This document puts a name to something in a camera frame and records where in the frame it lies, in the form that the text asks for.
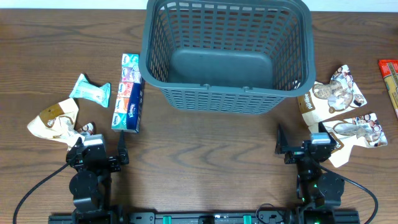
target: wood grain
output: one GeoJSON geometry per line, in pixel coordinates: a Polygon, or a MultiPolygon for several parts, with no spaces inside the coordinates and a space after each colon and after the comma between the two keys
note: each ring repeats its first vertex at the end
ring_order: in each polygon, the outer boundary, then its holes
{"type": "MultiPolygon", "coordinates": [[[[314,12],[317,79],[326,82],[348,64],[368,104],[336,118],[376,113],[389,145],[354,147],[350,162],[334,169],[372,190],[379,199],[373,223],[398,222],[398,120],[377,60],[397,58],[397,14],[314,12]]],[[[22,196],[65,160],[66,145],[39,139],[26,126],[44,108],[66,99],[80,73],[112,84],[110,108],[77,100],[78,124],[96,123],[113,151],[111,129],[121,54],[139,53],[145,11],[0,10],[0,223],[10,223],[22,196]]],[[[254,210],[283,207],[295,199],[295,166],[274,155],[276,127],[295,141],[309,131],[296,99],[260,116],[179,111],[146,85],[141,132],[126,136],[130,164],[113,174],[113,202],[130,209],[164,211],[254,210]]],[[[22,206],[19,223],[46,223],[74,208],[66,169],[36,190],[22,206]]],[[[343,208],[364,222],[373,201],[346,184],[343,208]]]]}

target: gray basket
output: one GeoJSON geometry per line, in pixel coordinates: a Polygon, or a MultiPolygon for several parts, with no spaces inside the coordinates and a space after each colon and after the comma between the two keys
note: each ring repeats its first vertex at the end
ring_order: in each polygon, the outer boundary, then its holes
{"type": "Polygon", "coordinates": [[[299,0],[149,0],[139,69],[183,110],[262,114],[315,81],[299,0]]]}

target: white wall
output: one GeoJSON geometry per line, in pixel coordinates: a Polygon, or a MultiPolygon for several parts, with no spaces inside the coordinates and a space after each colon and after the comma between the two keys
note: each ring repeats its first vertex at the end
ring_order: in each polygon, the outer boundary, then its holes
{"type": "MultiPolygon", "coordinates": [[[[145,9],[148,0],[0,0],[0,8],[145,9]]],[[[398,0],[303,0],[311,11],[398,12],[398,0]]]]}

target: table surface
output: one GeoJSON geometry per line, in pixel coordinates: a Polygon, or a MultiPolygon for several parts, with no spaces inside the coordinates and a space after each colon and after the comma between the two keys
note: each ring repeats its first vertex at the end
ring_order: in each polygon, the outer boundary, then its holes
{"type": "MultiPolygon", "coordinates": [[[[77,127],[95,122],[108,149],[121,55],[139,53],[145,11],[0,11],[0,223],[10,223],[22,196],[65,162],[66,145],[39,139],[26,128],[40,111],[68,98],[80,73],[112,84],[109,108],[77,99],[77,127]]],[[[338,169],[379,199],[373,223],[398,222],[398,120],[377,60],[398,59],[397,14],[313,12],[317,80],[327,82],[348,64],[368,104],[337,118],[376,113],[388,146],[354,147],[338,169]]],[[[308,139],[295,98],[260,116],[180,111],[146,85],[141,131],[127,134],[130,164],[113,174],[112,202],[172,211],[255,210],[262,203],[292,206],[297,171],[274,154],[277,124],[294,139],[308,139]]],[[[67,168],[37,189],[22,206],[19,223],[46,223],[52,213],[74,209],[67,168]]],[[[373,200],[345,185],[342,208],[358,210],[362,222],[373,200]]]]}

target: black cable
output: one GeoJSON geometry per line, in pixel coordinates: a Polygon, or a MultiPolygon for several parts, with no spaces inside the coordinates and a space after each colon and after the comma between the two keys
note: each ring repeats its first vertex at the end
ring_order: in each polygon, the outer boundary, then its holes
{"type": "Polygon", "coordinates": [[[21,201],[18,203],[17,208],[15,209],[14,216],[12,217],[12,223],[17,224],[17,215],[18,211],[21,208],[22,204],[25,202],[25,200],[33,193],[34,190],[36,190],[38,187],[40,187],[42,184],[44,184],[46,181],[48,181],[51,177],[57,175],[59,172],[67,168],[73,161],[75,161],[76,156],[73,156],[72,159],[69,160],[65,165],[63,165],[61,168],[59,168],[57,171],[54,173],[50,174],[48,177],[44,178],[42,181],[40,181],[38,184],[36,184],[30,191],[28,191],[25,196],[21,199],[21,201]]]}
{"type": "Polygon", "coordinates": [[[332,173],[332,174],[335,174],[336,176],[338,176],[339,178],[341,178],[341,179],[343,179],[343,180],[349,182],[350,184],[359,187],[361,190],[365,191],[366,193],[368,193],[368,194],[373,198],[373,200],[374,200],[374,210],[373,210],[373,213],[372,213],[372,215],[370,216],[370,218],[365,222],[365,224],[370,223],[370,222],[373,220],[373,218],[376,216],[377,211],[379,210],[379,202],[377,201],[377,197],[376,197],[370,190],[368,190],[366,187],[362,186],[361,184],[359,184],[359,183],[357,183],[357,182],[355,182],[355,181],[350,180],[350,179],[347,178],[347,177],[344,177],[344,176],[342,176],[342,175],[339,175],[339,174],[337,174],[337,173],[331,171],[330,169],[327,169],[327,168],[321,166],[319,163],[317,163],[317,162],[313,159],[313,157],[312,157],[309,153],[308,153],[308,155],[309,155],[310,158],[311,158],[311,162],[312,162],[315,166],[317,166],[318,168],[323,169],[323,170],[326,171],[326,172],[330,172],[330,173],[332,173]]]}
{"type": "MultiPolygon", "coordinates": [[[[275,208],[275,206],[273,206],[273,205],[270,204],[270,203],[263,203],[263,204],[260,205],[259,208],[257,208],[257,210],[256,210],[256,218],[257,218],[257,219],[259,220],[259,222],[261,222],[262,224],[269,224],[269,223],[266,223],[266,222],[262,221],[261,218],[259,218],[259,210],[260,210],[260,208],[262,208],[262,207],[265,206],[265,205],[269,205],[269,206],[271,206],[272,208],[275,208]]],[[[279,221],[279,222],[276,222],[276,223],[285,222],[285,215],[282,215],[278,210],[276,210],[276,212],[282,217],[282,221],[279,221]]]]}

